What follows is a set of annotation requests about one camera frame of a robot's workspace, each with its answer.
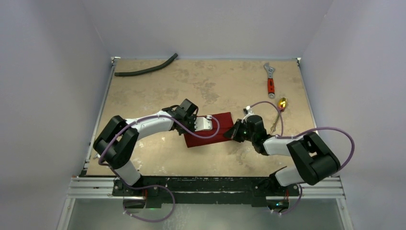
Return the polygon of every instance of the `tan tabletop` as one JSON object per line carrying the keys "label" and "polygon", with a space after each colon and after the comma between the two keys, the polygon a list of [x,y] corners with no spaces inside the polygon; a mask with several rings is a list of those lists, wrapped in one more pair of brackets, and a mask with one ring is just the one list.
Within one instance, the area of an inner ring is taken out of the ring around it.
{"label": "tan tabletop", "polygon": [[[115,71],[127,72],[161,64],[162,60],[118,61]],[[168,67],[141,76],[113,77],[96,136],[111,117],[138,118],[151,115],[185,98],[199,107],[199,115],[231,112],[233,122],[243,118],[242,109],[258,101],[288,99],[283,112],[284,136],[314,127],[301,74],[296,61],[269,61],[275,68],[275,99],[267,92],[267,73],[259,60],[175,60]],[[260,104],[253,112],[262,116],[267,130],[277,112]],[[275,134],[280,133],[278,123]],[[87,175],[113,175],[98,159],[89,163]],[[250,142],[226,141],[187,148],[176,130],[161,132],[136,143],[132,163],[143,175],[268,176],[293,165],[290,157],[263,156]]]}

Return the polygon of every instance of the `gray wall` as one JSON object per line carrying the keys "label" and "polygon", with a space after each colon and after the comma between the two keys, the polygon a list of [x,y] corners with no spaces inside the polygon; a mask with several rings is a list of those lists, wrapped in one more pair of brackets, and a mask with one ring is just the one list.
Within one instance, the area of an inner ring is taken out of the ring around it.
{"label": "gray wall", "polygon": [[126,58],[297,58],[333,0],[83,0]]}
{"label": "gray wall", "polygon": [[1,229],[55,229],[109,55],[79,0],[0,3]]}
{"label": "gray wall", "polygon": [[[317,124],[355,139],[341,175],[357,230],[406,226],[405,12],[403,0],[335,0],[301,62]],[[348,141],[322,134],[344,161]]]}

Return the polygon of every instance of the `purple cable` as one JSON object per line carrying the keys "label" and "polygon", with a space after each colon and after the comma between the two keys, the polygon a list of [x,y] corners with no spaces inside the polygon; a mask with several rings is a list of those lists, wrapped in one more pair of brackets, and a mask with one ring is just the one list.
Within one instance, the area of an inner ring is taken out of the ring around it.
{"label": "purple cable", "polygon": [[256,106],[258,104],[261,104],[261,103],[268,103],[268,104],[272,105],[276,109],[276,111],[278,112],[279,119],[281,120],[281,136],[282,136],[283,135],[283,119],[282,119],[282,114],[281,114],[280,109],[278,109],[278,107],[276,107],[276,105],[274,105],[273,103],[268,102],[268,101],[257,102],[255,104],[251,105],[251,107],[254,107],[254,106]]}
{"label": "purple cable", "polygon": [[164,220],[168,219],[168,218],[172,215],[173,211],[175,210],[175,197],[174,197],[173,193],[172,193],[167,187],[164,187],[164,186],[161,186],[161,185],[158,185],[158,184],[156,184],[156,185],[148,185],[148,186],[144,186],[144,187],[132,187],[132,186],[130,186],[129,184],[127,184],[127,183],[118,175],[118,173],[117,173],[113,168],[111,168],[111,167],[109,166],[109,164],[103,163],[103,160],[104,160],[104,156],[106,155],[107,151],[111,148],[111,146],[113,145],[113,143],[114,143],[114,142],[117,140],[117,138],[118,138],[119,136],[121,136],[129,127],[131,127],[131,126],[137,124],[138,122],[142,122],[142,121],[149,120],[149,119],[153,119],[153,118],[160,118],[160,117],[164,117],[164,118],[169,118],[169,119],[171,119],[171,120],[174,121],[176,124],[178,124],[180,127],[182,127],[186,132],[190,133],[191,135],[193,135],[193,136],[195,136],[195,137],[197,137],[197,138],[201,138],[201,139],[210,139],[210,138],[213,138],[213,137],[215,137],[215,136],[217,135],[217,133],[218,133],[219,130],[220,130],[220,122],[218,122],[218,120],[217,120],[215,117],[213,117],[213,116],[212,116],[212,119],[213,119],[214,121],[216,121],[216,123],[217,123],[217,130],[216,130],[216,132],[215,132],[213,135],[211,135],[211,136],[202,137],[202,136],[196,135],[196,134],[194,134],[193,132],[191,132],[190,130],[188,130],[184,125],[182,125],[179,121],[177,121],[176,119],[174,119],[174,118],[171,117],[171,116],[167,116],[167,115],[159,115],[159,116],[158,116],[158,115],[152,115],[152,116],[142,117],[142,118],[138,119],[137,121],[131,122],[130,124],[126,125],[126,126],[125,126],[122,130],[120,130],[120,132],[118,132],[118,133],[113,137],[113,139],[109,142],[109,144],[107,145],[107,147],[104,149],[103,153],[100,155],[100,158],[99,158],[99,165],[108,166],[108,167],[112,170],[112,172],[113,172],[118,178],[120,178],[120,180],[123,182],[123,184],[124,184],[125,186],[127,186],[128,188],[130,188],[130,189],[140,190],[140,189],[147,189],[147,188],[151,188],[151,187],[159,187],[159,188],[165,189],[165,190],[170,194],[170,196],[172,197],[172,201],[173,201],[172,209],[170,210],[170,212],[169,212],[165,217],[163,217],[163,218],[161,218],[161,219],[145,219],[145,218],[142,218],[142,217],[135,216],[135,215],[131,214],[129,211],[127,211],[127,210],[125,209],[125,203],[123,203],[123,209],[124,209],[124,212],[125,212],[127,215],[129,215],[129,216],[131,216],[131,217],[134,217],[134,218],[136,218],[136,219],[145,221],[145,222],[150,222],[150,223],[156,223],[156,222],[164,221]]}

